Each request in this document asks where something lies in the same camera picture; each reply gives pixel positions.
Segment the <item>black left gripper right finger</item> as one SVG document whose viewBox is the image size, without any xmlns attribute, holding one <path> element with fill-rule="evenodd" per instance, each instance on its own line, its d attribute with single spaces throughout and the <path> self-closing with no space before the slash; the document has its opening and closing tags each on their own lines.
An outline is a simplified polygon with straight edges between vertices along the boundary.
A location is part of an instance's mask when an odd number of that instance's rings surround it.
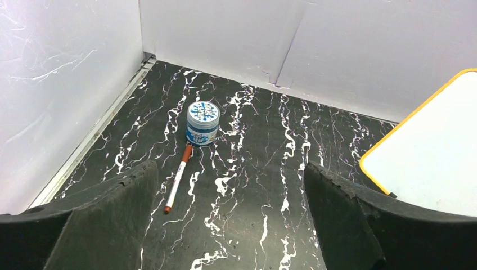
<svg viewBox="0 0 477 270">
<path fill-rule="evenodd" d="M 476 218 L 422 208 L 309 162 L 308 206 L 327 269 L 475 269 Z"/>
</svg>

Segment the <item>yellow framed whiteboard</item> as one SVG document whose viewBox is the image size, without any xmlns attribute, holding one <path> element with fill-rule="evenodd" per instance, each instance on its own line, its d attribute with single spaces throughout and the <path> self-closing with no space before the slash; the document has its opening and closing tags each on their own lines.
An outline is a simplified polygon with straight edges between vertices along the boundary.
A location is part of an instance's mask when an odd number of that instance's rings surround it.
<svg viewBox="0 0 477 270">
<path fill-rule="evenodd" d="M 456 74 L 359 162 L 385 194 L 476 216 L 476 69 Z"/>
</svg>

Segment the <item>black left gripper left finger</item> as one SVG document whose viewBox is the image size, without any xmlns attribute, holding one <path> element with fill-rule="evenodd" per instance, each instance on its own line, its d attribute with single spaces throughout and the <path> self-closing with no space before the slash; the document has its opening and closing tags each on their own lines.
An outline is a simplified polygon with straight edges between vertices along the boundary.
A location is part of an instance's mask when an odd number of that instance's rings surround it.
<svg viewBox="0 0 477 270">
<path fill-rule="evenodd" d="M 158 166 L 148 160 L 65 198 L 1 215 L 1 268 L 136 269 L 158 188 Z"/>
</svg>

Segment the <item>white orange whiteboard marker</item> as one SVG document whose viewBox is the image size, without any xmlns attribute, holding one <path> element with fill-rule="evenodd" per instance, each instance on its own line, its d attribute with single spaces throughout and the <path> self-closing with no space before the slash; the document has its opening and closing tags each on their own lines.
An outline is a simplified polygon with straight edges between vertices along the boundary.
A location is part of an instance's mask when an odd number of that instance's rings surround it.
<svg viewBox="0 0 477 270">
<path fill-rule="evenodd" d="M 188 163 L 188 160 L 191 156 L 192 149 L 193 149 L 193 146 L 188 143 L 186 145 L 186 148 L 185 148 L 184 153 L 182 155 L 181 162 L 180 162 L 179 167 L 177 169 L 177 173 L 175 175 L 174 182 L 173 182 L 173 185 L 171 187 L 171 191 L 169 193 L 169 197 L 168 197 L 167 202 L 166 202 L 165 207 L 164 207 L 164 213 L 165 214 L 169 214 L 172 207 L 173 207 L 174 199 L 176 197 L 177 190 L 178 190 L 180 181 L 182 179 L 183 172 L 184 172 L 185 167 Z"/>
</svg>

